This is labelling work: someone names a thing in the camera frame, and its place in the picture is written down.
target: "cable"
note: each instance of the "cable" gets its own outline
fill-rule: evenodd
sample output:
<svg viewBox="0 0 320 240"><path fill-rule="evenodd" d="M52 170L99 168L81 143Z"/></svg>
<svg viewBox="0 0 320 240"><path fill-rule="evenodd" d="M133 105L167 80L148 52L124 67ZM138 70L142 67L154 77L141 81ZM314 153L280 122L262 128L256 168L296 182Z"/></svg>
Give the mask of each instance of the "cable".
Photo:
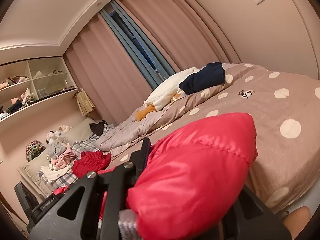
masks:
<svg viewBox="0 0 320 240"><path fill-rule="evenodd" d="M307 26L307 23L306 23L304 17L302 16L302 13L301 13L298 5L296 4L296 2L295 2L294 0L292 0L292 2L293 2L293 4L294 4L294 6L296 7L296 9L298 10L298 13L300 14L300 17L301 17L301 19L302 19L302 21L303 21L303 24L304 24L304 26L305 26L305 28L306 28L306 31L307 31L307 33L308 33L309 40L310 40L310 43L311 43L311 47L312 47L312 50L313 50L313 54L314 54L314 56L315 56L316 63L317 63L318 79L320 79L319 63L318 63L318 59L317 59L317 56L316 56L316 50L315 50L315 47L314 47L314 45L313 45L313 41L312 41L312 39L311 39L311 35L310 35L309 28L308 28L308 26Z"/></svg>

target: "checkered blanket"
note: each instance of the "checkered blanket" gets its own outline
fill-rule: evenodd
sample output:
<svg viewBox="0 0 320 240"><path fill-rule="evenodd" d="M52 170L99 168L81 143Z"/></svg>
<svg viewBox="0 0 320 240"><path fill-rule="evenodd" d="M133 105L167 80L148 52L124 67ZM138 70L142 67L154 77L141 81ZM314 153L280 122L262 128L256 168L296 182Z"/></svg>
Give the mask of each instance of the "checkered blanket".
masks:
<svg viewBox="0 0 320 240"><path fill-rule="evenodd" d="M113 129L114 127L115 126L113 124L111 124L111 125L105 124L104 128L103 128L103 134L105 134L107 131ZM71 148L78 156L77 158L75 158L75 160L80 160L82 152L87 152L87 151L96 152L96 151L98 151L99 149L97 147L95 147L95 141L98 139L99 139L99 136L94 134L91 137L89 137L89 139L86 141L75 142ZM47 187L52 191L55 190L56 188L59 188L59 187L70 186L70 184L76 182L78 179L78 177L75 174L73 174L72 172L66 173L65 175L57 178L55 181L48 181L48 179L46 178L46 176L42 170L40 170L38 172L38 175L45 182Z"/></svg>

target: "orange plush toy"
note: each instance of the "orange plush toy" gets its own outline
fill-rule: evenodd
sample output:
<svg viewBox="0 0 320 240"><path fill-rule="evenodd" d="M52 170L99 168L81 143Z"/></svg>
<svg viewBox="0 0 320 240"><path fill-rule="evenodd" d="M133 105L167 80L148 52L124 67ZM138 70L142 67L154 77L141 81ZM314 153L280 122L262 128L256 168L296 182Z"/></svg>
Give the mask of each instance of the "orange plush toy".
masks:
<svg viewBox="0 0 320 240"><path fill-rule="evenodd" d="M136 112L136 120L138 122L140 122L142 119L147 117L147 114L154 112L155 110L156 110L156 108L154 107L154 105L149 105L144 110L137 111Z"/></svg>

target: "built-in shelving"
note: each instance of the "built-in shelving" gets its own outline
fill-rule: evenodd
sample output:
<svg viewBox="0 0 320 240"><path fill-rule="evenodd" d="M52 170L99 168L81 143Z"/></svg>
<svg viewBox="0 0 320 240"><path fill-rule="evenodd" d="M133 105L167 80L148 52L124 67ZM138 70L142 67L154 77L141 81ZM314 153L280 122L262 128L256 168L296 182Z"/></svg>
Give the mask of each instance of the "built-in shelving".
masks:
<svg viewBox="0 0 320 240"><path fill-rule="evenodd" d="M31 59L0 66L0 83L6 82L7 77L13 76L26 76L29 80L0 90L0 106L3 106L4 111L12 104L11 99L19 98L22 100L21 95L28 88L33 93L34 100L39 101L1 119L0 133L9 125L44 110L54 102L71 99L77 91L76 84L62 57ZM63 88L74 89L54 95L55 92Z"/></svg>

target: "ceiling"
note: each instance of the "ceiling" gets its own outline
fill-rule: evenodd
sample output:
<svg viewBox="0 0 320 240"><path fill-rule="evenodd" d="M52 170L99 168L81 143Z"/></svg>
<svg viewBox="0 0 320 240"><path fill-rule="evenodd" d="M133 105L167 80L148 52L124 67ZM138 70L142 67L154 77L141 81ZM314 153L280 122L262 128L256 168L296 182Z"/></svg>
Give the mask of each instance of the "ceiling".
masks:
<svg viewBox="0 0 320 240"><path fill-rule="evenodd" d="M14 0L0 22L0 64L61 56L111 0Z"/></svg>

